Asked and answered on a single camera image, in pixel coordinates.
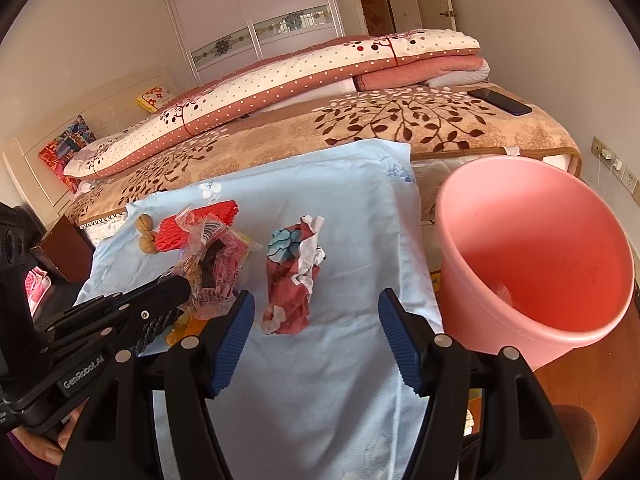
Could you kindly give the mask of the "person's left hand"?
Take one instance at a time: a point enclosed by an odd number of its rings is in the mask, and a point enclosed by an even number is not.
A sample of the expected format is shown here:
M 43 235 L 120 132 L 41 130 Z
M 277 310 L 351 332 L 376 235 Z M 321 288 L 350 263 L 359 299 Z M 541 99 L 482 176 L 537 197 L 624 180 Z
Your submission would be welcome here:
M 70 412 L 67 422 L 64 428 L 58 433 L 58 438 L 55 443 L 43 436 L 33 434 L 24 427 L 17 427 L 12 430 L 11 436 L 14 437 L 17 442 L 20 442 L 33 456 L 48 464 L 58 466 L 62 462 L 68 441 L 73 434 L 86 403 L 87 401 L 82 402 L 77 408 Z

